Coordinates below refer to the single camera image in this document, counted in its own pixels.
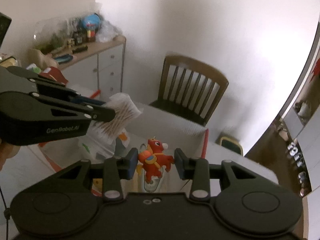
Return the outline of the person left hand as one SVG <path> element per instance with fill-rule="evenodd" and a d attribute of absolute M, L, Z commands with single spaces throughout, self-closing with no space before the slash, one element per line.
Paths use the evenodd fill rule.
<path fill-rule="evenodd" d="M 20 150 L 20 146 L 11 145 L 1 140 L 0 143 L 0 170 L 2 170 L 7 159 L 14 157 Z"/>

